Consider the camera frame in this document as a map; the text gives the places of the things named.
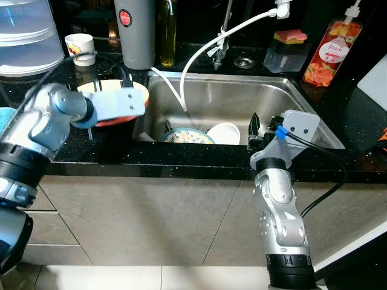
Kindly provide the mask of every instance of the red logo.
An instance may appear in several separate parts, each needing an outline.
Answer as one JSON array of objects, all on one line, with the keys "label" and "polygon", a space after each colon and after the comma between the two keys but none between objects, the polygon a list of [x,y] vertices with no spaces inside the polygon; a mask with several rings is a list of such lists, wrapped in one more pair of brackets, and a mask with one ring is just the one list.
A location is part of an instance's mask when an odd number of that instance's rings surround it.
[{"label": "red logo", "polygon": [[132,25],[132,16],[129,12],[127,12],[125,9],[121,9],[119,12],[119,17],[121,24],[125,27],[129,27]]}]

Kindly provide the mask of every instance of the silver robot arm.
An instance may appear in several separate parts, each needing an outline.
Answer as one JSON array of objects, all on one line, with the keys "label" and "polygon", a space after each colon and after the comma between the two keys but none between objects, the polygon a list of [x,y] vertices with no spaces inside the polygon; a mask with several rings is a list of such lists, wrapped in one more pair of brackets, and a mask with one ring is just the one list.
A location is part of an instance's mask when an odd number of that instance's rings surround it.
[{"label": "silver robot arm", "polygon": [[21,260],[32,232],[32,219],[16,207],[34,202],[70,124],[90,128],[98,121],[144,113],[142,92],[133,87],[90,94],[51,83],[39,90],[0,144],[0,274]]},{"label": "silver robot arm", "polygon": [[[311,141],[320,119],[313,114],[289,110],[281,115],[281,121],[286,130]],[[259,226],[270,276],[269,289],[318,289],[304,222],[297,211],[297,196],[287,171],[291,160],[305,146],[281,132],[277,133],[262,151],[250,159],[251,167],[258,172],[254,204],[260,215]]]}]

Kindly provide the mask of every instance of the patterned bowl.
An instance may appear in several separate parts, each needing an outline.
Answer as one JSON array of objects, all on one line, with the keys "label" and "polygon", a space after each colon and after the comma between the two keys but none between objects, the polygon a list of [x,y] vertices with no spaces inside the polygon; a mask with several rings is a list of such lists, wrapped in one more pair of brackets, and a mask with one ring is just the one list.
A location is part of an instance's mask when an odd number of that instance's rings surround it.
[{"label": "patterned bowl", "polygon": [[185,127],[170,130],[165,134],[161,141],[169,143],[215,144],[213,139],[206,133]]}]

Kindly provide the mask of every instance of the cutting board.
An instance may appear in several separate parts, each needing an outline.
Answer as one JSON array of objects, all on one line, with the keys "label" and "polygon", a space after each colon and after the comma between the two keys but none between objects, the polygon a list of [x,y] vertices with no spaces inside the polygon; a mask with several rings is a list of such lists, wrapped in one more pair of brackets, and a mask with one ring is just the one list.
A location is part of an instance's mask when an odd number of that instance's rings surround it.
[{"label": "cutting board", "polygon": [[387,111],[387,54],[357,84],[357,87]]}]

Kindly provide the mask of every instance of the red bottle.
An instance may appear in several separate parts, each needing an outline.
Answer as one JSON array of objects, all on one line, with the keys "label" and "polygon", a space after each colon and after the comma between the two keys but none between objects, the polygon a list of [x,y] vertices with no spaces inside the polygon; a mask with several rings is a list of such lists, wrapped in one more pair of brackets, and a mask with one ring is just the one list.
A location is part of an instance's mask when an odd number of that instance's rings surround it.
[{"label": "red bottle", "polygon": [[329,86],[359,35],[362,26],[353,21],[359,15],[360,0],[345,12],[346,18],[332,21],[302,80],[315,86]]}]

